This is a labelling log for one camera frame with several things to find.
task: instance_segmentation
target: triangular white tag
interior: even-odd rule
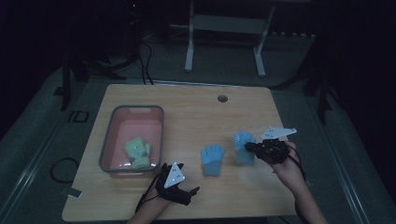
[[[264,139],[276,139],[280,138],[292,133],[297,133],[297,130],[295,129],[284,129],[284,128],[276,128],[276,127],[271,127],[264,133],[262,134],[262,140]]]
[[[181,170],[178,168],[177,163],[173,163],[171,171],[169,171],[168,178],[166,178],[164,188],[170,188],[175,184],[178,184],[186,179],[186,176],[181,173]]]

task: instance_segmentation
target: dark background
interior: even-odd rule
[[[223,1],[215,2],[206,1],[197,9],[210,13],[223,8],[224,14],[262,15],[256,1],[246,2],[243,10],[236,1],[227,1],[228,7],[221,7]],[[271,31],[317,36],[302,72],[318,64],[327,65],[329,83],[340,105],[395,200],[396,184],[391,179],[396,175],[392,141],[396,127],[392,110],[396,103],[395,4],[382,0],[287,2],[276,2]],[[61,66],[66,53],[72,56],[77,78],[84,81],[89,74],[84,73],[75,51],[102,62],[108,62],[113,53],[130,56],[138,52],[138,43],[128,42],[127,50],[120,43],[125,42],[126,33],[134,37],[139,33],[125,29],[128,21],[138,18],[142,26],[150,23],[166,38],[170,23],[186,25],[188,17],[186,0],[2,0],[0,135],[7,132],[44,80]],[[314,75],[321,77],[321,72]]]

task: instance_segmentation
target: rubber glove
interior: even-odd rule
[[[204,175],[219,176],[224,148],[219,145],[206,146],[201,150],[201,160],[204,166]]]
[[[137,137],[125,143],[125,151],[129,156],[133,169],[141,169],[150,165],[149,153],[151,151],[151,146],[143,142],[142,138]]]
[[[256,139],[251,133],[245,131],[239,131],[234,135],[235,148],[236,148],[236,161],[241,164],[254,164],[254,153],[248,152],[245,149],[247,142],[256,143]]]

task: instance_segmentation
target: glove in bin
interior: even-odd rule
[[[108,124],[99,158],[112,177],[153,175],[161,165],[163,109],[157,105],[120,105]]]

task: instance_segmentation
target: pink plastic bin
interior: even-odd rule
[[[150,165],[135,169],[125,143],[140,137],[150,144]],[[163,141],[163,109],[157,105],[120,105],[113,110],[99,159],[112,177],[152,175],[160,166]]]

